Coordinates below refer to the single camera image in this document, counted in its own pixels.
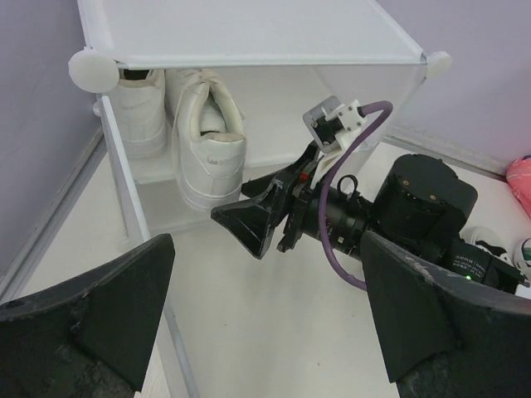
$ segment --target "white sneaker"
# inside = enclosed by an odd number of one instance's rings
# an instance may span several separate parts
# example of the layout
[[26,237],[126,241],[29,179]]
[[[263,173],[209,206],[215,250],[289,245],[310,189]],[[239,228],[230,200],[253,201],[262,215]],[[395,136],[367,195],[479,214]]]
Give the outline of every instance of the white sneaker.
[[130,158],[154,155],[166,145],[164,91],[164,70],[150,70],[147,75],[141,70],[121,70],[118,85],[109,92]]
[[513,262],[509,257],[509,253],[504,248],[504,243],[501,238],[489,228],[484,226],[470,228],[462,234],[462,238],[466,243],[477,246],[494,257],[498,257],[500,260],[513,266]]
[[166,71],[173,116],[173,167],[185,202],[196,210],[237,201],[246,137],[236,104],[211,69]]

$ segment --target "white bracket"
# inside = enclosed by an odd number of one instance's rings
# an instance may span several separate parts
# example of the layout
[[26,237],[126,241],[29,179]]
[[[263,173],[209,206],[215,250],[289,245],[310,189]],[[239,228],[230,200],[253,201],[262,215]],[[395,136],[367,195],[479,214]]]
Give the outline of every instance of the white bracket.
[[452,59],[446,51],[436,51],[426,57],[426,62],[426,78],[432,79],[444,75],[450,69]]
[[95,94],[111,91],[119,81],[116,61],[88,47],[70,58],[68,73],[80,89]]
[[358,112],[359,102],[356,99],[350,105],[341,105],[333,112],[327,115],[326,120],[338,118],[343,125],[343,130],[335,134],[336,148],[321,157],[317,168],[315,169],[314,178],[310,187],[314,189],[317,183],[326,175],[335,163],[347,152],[348,147],[354,139],[362,132],[363,125],[367,119],[362,117]]

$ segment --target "red component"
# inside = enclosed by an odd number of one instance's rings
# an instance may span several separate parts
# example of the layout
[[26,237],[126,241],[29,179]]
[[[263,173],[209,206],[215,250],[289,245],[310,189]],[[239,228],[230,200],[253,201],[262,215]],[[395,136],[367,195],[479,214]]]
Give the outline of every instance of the red component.
[[309,174],[307,172],[302,172],[299,175],[299,182],[307,182],[309,180]]

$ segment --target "pink object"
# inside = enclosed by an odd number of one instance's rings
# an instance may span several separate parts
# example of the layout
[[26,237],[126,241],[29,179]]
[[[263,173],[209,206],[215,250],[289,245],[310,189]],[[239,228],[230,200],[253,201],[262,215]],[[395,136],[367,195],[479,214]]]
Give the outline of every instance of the pink object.
[[507,169],[507,182],[525,212],[531,217],[531,155],[511,163]]

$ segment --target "lavender wall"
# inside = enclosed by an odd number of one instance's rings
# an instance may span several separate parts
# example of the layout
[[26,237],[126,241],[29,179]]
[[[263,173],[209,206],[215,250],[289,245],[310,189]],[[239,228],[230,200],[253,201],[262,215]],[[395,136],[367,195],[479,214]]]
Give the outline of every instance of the lavender wall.
[[531,2],[378,0],[451,70],[427,82],[402,124],[510,161],[531,153]]
[[74,0],[0,2],[0,277],[100,126],[68,76],[83,44]]

